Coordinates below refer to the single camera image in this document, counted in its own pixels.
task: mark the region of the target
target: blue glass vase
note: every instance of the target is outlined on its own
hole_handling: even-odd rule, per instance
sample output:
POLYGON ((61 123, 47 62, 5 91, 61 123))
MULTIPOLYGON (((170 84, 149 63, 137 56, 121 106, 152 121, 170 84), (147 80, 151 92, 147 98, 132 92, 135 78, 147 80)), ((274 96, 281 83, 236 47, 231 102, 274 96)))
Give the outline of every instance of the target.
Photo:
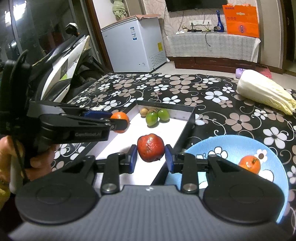
POLYGON ((221 22, 221 17, 220 17, 220 11, 217 10, 217 16, 218 16, 218 25, 217 25, 217 32, 223 33, 224 31, 224 26, 221 22))

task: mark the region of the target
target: wall socket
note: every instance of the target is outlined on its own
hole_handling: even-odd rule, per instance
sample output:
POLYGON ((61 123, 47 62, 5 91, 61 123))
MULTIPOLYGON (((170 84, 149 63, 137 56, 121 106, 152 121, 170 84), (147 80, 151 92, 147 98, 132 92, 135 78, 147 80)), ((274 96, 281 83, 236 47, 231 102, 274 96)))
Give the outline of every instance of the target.
POLYGON ((205 26, 210 26, 212 25, 212 20, 210 19, 205 19, 205 20, 192 20, 192 21, 189 21, 189 26, 191 26, 191 23, 193 23, 193 25, 205 25, 205 26))

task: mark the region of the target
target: orange bag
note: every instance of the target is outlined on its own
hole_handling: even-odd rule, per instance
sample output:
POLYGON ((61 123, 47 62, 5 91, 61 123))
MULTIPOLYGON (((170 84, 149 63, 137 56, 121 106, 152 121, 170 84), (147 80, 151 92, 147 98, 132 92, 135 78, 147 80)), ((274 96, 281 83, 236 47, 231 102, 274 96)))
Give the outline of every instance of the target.
POLYGON ((227 33, 259 38, 259 24, 256 7, 249 4, 223 5, 227 33))

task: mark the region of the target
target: black tv screen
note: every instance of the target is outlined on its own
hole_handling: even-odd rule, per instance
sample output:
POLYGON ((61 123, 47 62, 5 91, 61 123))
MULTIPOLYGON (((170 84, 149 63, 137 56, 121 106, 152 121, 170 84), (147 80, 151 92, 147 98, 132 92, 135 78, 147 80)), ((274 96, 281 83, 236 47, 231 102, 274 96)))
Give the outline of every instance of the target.
POLYGON ((165 0, 168 12, 200 8, 222 8, 227 0, 165 0))

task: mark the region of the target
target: freezer sticker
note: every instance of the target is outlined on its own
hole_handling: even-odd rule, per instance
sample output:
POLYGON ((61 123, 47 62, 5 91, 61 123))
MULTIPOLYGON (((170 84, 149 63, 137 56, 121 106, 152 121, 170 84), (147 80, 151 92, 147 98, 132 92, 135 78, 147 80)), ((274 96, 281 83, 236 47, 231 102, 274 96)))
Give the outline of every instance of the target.
POLYGON ((131 27, 131 35, 132 35, 132 37, 133 37, 133 40, 137 40, 135 27, 131 27))
POLYGON ((162 43, 159 42, 157 45, 158 45, 158 51, 159 52, 163 51, 163 45, 162 45, 162 43))

